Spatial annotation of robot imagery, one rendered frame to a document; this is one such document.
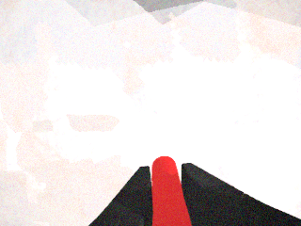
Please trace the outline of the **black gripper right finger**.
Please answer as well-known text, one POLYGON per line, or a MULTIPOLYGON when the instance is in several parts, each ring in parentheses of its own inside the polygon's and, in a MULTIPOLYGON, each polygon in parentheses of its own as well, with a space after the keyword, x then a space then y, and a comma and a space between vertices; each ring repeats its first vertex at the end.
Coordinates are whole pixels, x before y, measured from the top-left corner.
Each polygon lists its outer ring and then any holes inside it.
POLYGON ((181 164, 181 185, 192 226, 301 226, 301 218, 256 200, 193 163, 181 164))

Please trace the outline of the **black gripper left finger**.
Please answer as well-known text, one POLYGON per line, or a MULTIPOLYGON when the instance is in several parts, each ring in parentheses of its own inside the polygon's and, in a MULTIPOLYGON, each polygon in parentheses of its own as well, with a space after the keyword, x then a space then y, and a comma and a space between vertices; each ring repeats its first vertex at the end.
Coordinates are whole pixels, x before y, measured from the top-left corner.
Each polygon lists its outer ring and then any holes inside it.
POLYGON ((88 226, 153 226, 151 167, 140 166, 88 226))

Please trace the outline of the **red peg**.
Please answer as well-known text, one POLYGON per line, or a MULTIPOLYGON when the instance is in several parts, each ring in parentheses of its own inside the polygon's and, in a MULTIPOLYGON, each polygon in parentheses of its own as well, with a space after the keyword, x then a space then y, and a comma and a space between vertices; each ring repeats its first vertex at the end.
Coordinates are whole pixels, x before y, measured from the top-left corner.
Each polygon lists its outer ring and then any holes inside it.
POLYGON ((169 155, 161 155, 151 165, 151 189, 153 226, 192 226, 176 163, 169 155))

